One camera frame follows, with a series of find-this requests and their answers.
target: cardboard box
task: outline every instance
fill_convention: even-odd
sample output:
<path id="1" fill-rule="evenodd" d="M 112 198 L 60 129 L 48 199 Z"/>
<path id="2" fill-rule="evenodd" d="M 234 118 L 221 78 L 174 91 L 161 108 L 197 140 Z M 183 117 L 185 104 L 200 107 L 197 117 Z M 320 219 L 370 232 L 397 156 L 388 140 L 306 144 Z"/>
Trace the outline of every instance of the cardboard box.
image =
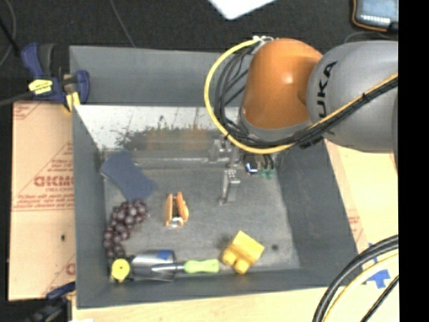
<path id="1" fill-rule="evenodd" d="M 13 106 L 9 300 L 38 299 L 75 278 L 71 113 Z"/>

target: yellow clamp label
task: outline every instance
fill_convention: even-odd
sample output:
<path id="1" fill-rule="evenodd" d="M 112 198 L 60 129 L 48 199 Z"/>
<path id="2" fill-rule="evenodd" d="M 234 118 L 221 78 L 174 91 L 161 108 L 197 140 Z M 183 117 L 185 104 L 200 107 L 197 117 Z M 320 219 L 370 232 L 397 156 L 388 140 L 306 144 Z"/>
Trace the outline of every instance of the yellow clamp label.
<path id="1" fill-rule="evenodd" d="M 28 88 L 34 94 L 39 95 L 42 93 L 49 92 L 51 90 L 52 81 L 51 80 L 42 80 L 37 79 L 28 85 Z"/>

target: black floor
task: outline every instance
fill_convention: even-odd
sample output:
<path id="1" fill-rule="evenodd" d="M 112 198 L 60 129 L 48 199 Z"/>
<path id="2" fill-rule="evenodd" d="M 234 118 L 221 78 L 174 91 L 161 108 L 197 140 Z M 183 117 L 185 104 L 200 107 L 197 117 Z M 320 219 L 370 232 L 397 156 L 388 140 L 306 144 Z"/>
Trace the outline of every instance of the black floor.
<path id="1" fill-rule="evenodd" d="M 17 45 L 57 44 L 52 68 L 68 69 L 68 46 L 130 46 L 109 0 L 9 0 L 16 14 Z M 353 32 L 349 0 L 279 0 L 228 21 L 207 0 L 114 0 L 135 45 L 142 48 L 222 52 L 252 35 L 296 38 L 325 53 Z M 0 0 L 0 18 L 11 14 Z M 9 41 L 0 32 L 0 58 Z M 0 100 L 26 90 L 28 72 L 13 52 L 0 66 Z M 0 321 L 28 316 L 44 302 L 6 301 L 11 180 L 11 108 L 0 107 Z"/>

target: yellow toy block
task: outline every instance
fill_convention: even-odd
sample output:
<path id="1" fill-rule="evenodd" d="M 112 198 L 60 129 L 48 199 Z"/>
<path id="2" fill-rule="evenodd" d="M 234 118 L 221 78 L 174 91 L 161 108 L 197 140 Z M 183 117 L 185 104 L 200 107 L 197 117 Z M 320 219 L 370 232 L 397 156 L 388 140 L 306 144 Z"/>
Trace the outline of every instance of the yellow toy block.
<path id="1" fill-rule="evenodd" d="M 225 265 L 234 266 L 239 274 L 244 274 L 262 255 L 265 247 L 241 230 L 223 251 L 221 260 Z"/>

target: blue clamp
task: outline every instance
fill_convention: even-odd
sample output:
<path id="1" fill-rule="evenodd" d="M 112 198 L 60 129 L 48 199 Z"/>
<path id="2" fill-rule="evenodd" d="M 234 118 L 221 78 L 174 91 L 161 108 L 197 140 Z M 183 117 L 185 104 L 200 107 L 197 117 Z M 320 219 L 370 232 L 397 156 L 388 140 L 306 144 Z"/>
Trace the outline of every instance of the blue clamp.
<path id="1" fill-rule="evenodd" d="M 70 108 L 63 86 L 67 84 L 74 85 L 73 91 L 78 93 L 80 103 L 86 103 L 89 96 L 89 73 L 86 70 L 76 71 L 71 78 L 59 81 L 58 78 L 51 75 L 50 63 L 54 44 L 31 43 L 21 51 L 23 65 L 28 69 L 33 82 L 30 84 L 34 100 L 57 101 Z"/>

